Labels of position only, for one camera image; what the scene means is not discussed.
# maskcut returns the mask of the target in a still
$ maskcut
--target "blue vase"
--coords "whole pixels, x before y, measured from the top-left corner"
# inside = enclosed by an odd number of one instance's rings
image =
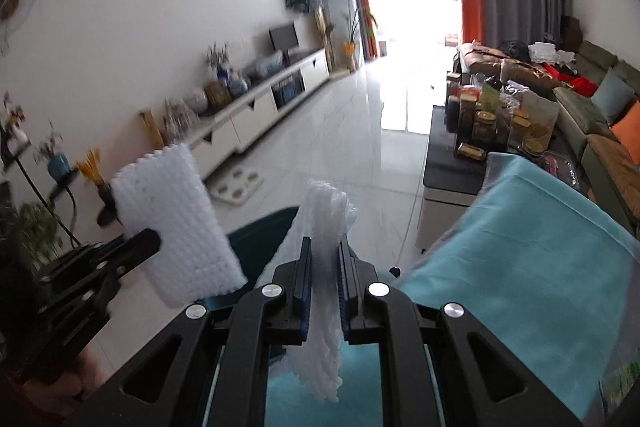
[[[51,177],[58,183],[60,183],[60,180],[64,178],[70,170],[69,160],[66,159],[63,153],[52,156],[47,163],[47,171],[49,171]]]

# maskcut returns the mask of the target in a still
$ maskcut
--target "silver screw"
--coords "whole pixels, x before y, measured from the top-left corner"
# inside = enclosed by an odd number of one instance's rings
[[[190,319],[199,319],[200,317],[204,317],[207,309],[202,304],[192,304],[187,308],[185,313]]]
[[[449,315],[449,317],[457,319],[465,314],[465,309],[457,302],[450,302],[449,304],[445,304],[444,312]]]
[[[387,286],[383,282],[372,282],[369,285],[368,290],[371,295],[374,295],[376,297],[384,297],[389,293],[389,286]]]
[[[277,297],[282,293],[282,286],[277,284],[267,284],[262,287],[262,295],[265,297]]]

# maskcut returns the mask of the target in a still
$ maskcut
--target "cabinet drawer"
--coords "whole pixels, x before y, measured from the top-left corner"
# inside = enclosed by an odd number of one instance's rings
[[[245,105],[242,110],[231,117],[240,140],[240,148],[244,150],[276,120],[278,111],[273,100],[271,89],[259,94],[253,107]]]
[[[206,178],[239,146],[236,130],[230,120],[191,144],[191,155],[202,179]]]
[[[305,90],[311,91],[316,89],[316,87],[329,77],[325,54],[318,54],[313,61],[302,66],[300,71],[302,72],[302,81],[305,83]]]

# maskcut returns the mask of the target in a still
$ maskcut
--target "black tabletop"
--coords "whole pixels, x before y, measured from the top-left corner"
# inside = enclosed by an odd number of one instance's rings
[[[486,166],[454,156],[456,135],[447,131],[444,107],[433,106],[431,134],[422,184],[450,192],[477,195],[484,181]]]

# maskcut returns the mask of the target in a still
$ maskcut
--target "orange pillow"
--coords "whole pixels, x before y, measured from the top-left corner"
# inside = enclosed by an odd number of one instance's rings
[[[625,117],[611,127],[611,131],[631,155],[634,163],[640,165],[640,102],[632,105]]]

